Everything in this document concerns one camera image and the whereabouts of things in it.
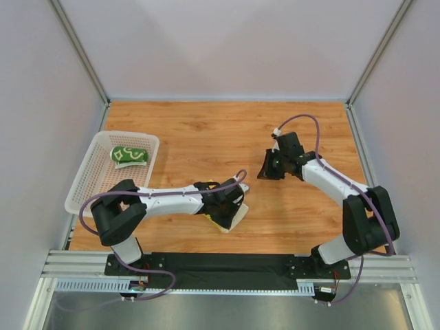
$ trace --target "wooden table surface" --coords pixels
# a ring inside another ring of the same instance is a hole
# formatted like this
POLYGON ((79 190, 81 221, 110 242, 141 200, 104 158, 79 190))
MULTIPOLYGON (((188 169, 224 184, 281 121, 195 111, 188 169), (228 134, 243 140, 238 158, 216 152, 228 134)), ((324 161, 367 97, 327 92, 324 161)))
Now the wooden table surface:
MULTIPOLYGON (((310 113, 321 127, 320 154, 336 169, 364 183, 342 103, 324 102, 114 102, 106 130, 156 135, 159 152, 150 188, 213 179, 223 182, 245 168, 249 212, 228 234, 203 215, 173 214, 143 220, 135 231, 144 251, 309 253, 342 232, 342 210, 295 177, 258 180, 271 133, 290 116, 310 113)), ((306 151, 316 138, 309 118, 290 122, 306 151)), ((77 225, 71 250, 108 250, 77 225)))

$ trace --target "white wall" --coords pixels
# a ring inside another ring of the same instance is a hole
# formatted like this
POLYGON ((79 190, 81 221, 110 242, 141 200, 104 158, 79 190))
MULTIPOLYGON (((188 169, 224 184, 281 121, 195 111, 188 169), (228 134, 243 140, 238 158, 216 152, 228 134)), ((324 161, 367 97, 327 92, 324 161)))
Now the white wall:
POLYGON ((347 99, 401 0, 61 0, 106 91, 347 99))
POLYGON ((440 329, 440 2, 417 0, 355 104, 373 171, 392 197, 440 329))
POLYGON ((0 45, 0 327, 20 329, 103 104, 46 1, 0 1, 0 45))

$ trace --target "purple cable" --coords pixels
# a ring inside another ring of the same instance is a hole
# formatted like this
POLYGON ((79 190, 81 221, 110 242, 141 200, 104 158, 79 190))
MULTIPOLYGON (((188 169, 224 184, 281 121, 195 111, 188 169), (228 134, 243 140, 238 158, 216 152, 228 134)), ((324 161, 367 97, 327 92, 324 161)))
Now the purple cable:
MULTIPOLYGON (((125 268, 127 268, 128 270, 133 270, 134 272, 144 273, 144 274, 164 274, 164 275, 169 275, 171 277, 171 284, 167 288, 163 289, 161 292, 157 292, 156 294, 151 294, 150 296, 134 298, 134 300, 136 300, 136 301, 144 301, 144 300, 151 300, 154 298, 159 298, 159 297, 163 296, 167 291, 169 291, 176 283, 176 276, 172 272, 168 272, 166 270, 149 270, 149 269, 140 269, 140 268, 132 267, 130 265, 127 265, 124 261, 122 261, 122 259, 116 254, 116 252, 114 252, 114 254, 115 254, 115 257, 118 260, 118 262, 121 265, 123 265, 125 268)), ((80 313, 82 311, 91 311, 93 309, 98 309, 98 308, 101 308, 101 307, 104 307, 104 306, 107 306, 107 305, 110 305, 113 303, 117 303, 118 301, 122 301, 122 299, 121 298, 112 299, 112 300, 108 300, 108 301, 103 302, 103 303, 96 305, 96 306, 85 307, 85 308, 80 308, 80 309, 70 309, 70 308, 63 307, 58 302, 58 299, 55 300, 54 303, 59 309, 61 309, 62 311, 66 311, 67 313, 80 313)), ((131 299, 125 298, 124 301, 131 301, 131 299)))
POLYGON ((113 252, 115 253, 115 257, 118 260, 118 262, 128 270, 133 270, 134 272, 145 273, 145 274, 165 274, 171 276, 171 284, 165 289, 163 289, 161 292, 157 292, 156 294, 152 294, 150 296, 134 298, 134 300, 144 301, 144 300, 159 298, 163 296, 167 291, 171 290, 172 287, 174 287, 174 284, 176 283, 176 276, 172 272, 168 272, 167 270, 149 270, 149 269, 140 269, 136 267, 131 267, 130 265, 127 265, 124 261, 122 261, 122 259, 116 254, 115 251, 113 252))
POLYGON ((364 269, 364 256, 360 256, 359 270, 357 271, 357 276, 356 276, 356 279, 355 279, 353 286, 351 287, 350 291, 344 296, 344 298, 341 298, 337 301, 332 302, 331 303, 332 305, 338 305, 340 303, 343 303, 351 296, 351 294, 355 291, 356 287, 358 287, 360 275, 362 274, 363 269, 364 269))
POLYGON ((88 200, 86 200, 84 202, 84 204, 81 206, 80 208, 80 212, 79 212, 79 219, 81 222, 81 225, 90 233, 94 234, 94 235, 98 235, 98 232, 96 230, 91 229, 84 221, 84 210, 87 207, 87 205, 89 205, 92 201, 94 201, 95 199, 104 197, 104 196, 139 196, 139 197, 160 197, 160 196, 173 196, 173 195, 197 195, 197 194, 210 194, 210 193, 215 193, 217 191, 223 191, 226 189, 229 189, 231 187, 235 187, 238 186, 241 182, 243 182, 243 180, 246 178, 246 175, 248 175, 248 172, 246 172, 245 169, 243 170, 239 170, 238 173, 235 175, 236 177, 239 177, 239 175, 243 173, 243 176, 240 177, 240 179, 236 180, 233 184, 228 184, 227 186, 224 187, 220 187, 220 188, 214 188, 214 189, 207 189, 207 190, 192 190, 192 191, 186 191, 186 192, 182 192, 182 191, 167 191, 167 192, 153 192, 153 193, 147 193, 147 192, 135 192, 135 191, 107 191, 107 192, 102 192, 99 194, 96 194, 90 198, 88 198, 88 200))

